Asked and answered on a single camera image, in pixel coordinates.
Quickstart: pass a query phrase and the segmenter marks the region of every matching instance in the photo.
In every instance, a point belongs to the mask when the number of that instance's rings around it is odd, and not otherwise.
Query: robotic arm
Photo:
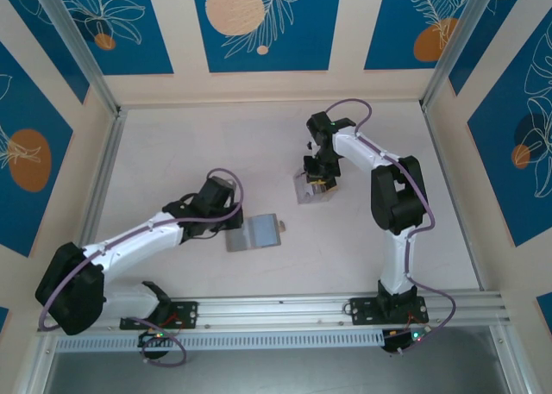
[[[414,157],[399,158],[377,144],[362,142],[355,124],[348,118],[332,122],[320,112],[307,122],[311,156],[304,157],[307,182],[336,185],[341,176],[339,159],[351,160],[372,180],[372,215],[384,230],[384,269],[378,282],[378,296],[361,302],[364,315],[354,319],[358,324],[405,323],[409,312],[427,318],[423,299],[405,274],[405,247],[408,234],[423,221],[425,209],[400,170],[384,156],[398,161],[414,178],[426,197],[420,165]],[[404,187],[397,189],[397,184]],[[411,254],[414,238],[410,239]]]
[[[174,312],[172,302],[156,284],[143,282],[128,288],[112,284],[113,280],[148,256],[181,245],[206,230],[217,233],[241,227],[243,213],[234,196],[235,187],[231,183],[211,176],[199,193],[169,203],[147,222],[128,232],[82,249],[66,243],[54,255],[36,290],[36,299],[46,305],[61,281],[99,251],[99,256],[71,278],[49,309],[63,330],[68,335],[78,334],[98,318],[133,316],[147,318],[152,323],[166,321]],[[179,222],[177,219],[214,221]]]

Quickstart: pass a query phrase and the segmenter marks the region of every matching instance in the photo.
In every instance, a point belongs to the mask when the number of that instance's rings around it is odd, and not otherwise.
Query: cable clip
[[[101,244],[100,244],[100,247],[99,247],[99,251],[100,253],[102,254],[102,256],[105,256],[105,248],[107,247],[109,243],[107,241],[103,241]]]

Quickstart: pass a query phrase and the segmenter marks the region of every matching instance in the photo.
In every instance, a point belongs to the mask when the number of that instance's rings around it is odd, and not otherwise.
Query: orange dot
[[[115,39],[113,39],[108,34],[97,34],[94,37],[94,42],[100,47],[100,49],[103,49],[104,51],[115,49]]]
[[[527,146],[519,144],[514,148],[514,151],[511,152],[511,161],[514,163],[514,166],[523,170],[526,166],[529,165],[531,158],[531,153]]]
[[[421,62],[439,60],[457,23],[458,19],[448,18],[426,28],[414,42],[416,59]]]
[[[41,191],[52,170],[52,154],[46,138],[33,129],[21,129],[9,140],[8,151],[12,155],[9,172],[17,185],[32,193]]]

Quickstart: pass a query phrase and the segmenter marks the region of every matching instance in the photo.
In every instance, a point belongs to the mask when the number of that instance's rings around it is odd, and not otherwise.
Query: white table surface
[[[219,166],[241,178],[245,216],[276,213],[287,230],[279,247],[238,253],[226,252],[224,233],[209,241],[188,241],[134,266],[121,280],[153,280],[171,297],[375,291],[383,266],[383,233],[370,212],[370,178],[342,159],[339,191],[329,202],[296,201],[292,175],[308,153],[305,124],[327,106],[309,101],[132,109],[98,240],[133,228],[165,204],[198,191],[207,171]],[[364,108],[349,103],[329,115],[358,122]],[[414,277],[441,289],[477,288],[418,103],[373,103],[363,133],[421,163],[437,227],[417,238]]]

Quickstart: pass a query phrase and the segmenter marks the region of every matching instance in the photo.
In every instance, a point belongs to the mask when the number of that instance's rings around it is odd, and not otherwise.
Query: orange circle
[[[266,55],[268,53],[268,47],[261,45],[257,48],[257,53],[259,55]]]
[[[8,152],[12,155],[9,172],[17,185],[31,193],[41,191],[52,170],[52,154],[46,138],[33,129],[21,129],[11,136]]]
[[[205,0],[205,13],[218,33],[239,36],[262,24],[265,5],[262,0]]]
[[[97,34],[94,37],[94,43],[96,43],[96,45],[104,51],[111,51],[115,49],[115,39],[108,34]]]
[[[511,152],[511,161],[514,163],[514,166],[523,170],[526,166],[529,165],[531,158],[531,152],[527,146],[519,144]]]
[[[448,18],[426,28],[414,43],[414,56],[416,59],[421,62],[439,60],[457,23],[458,19]]]

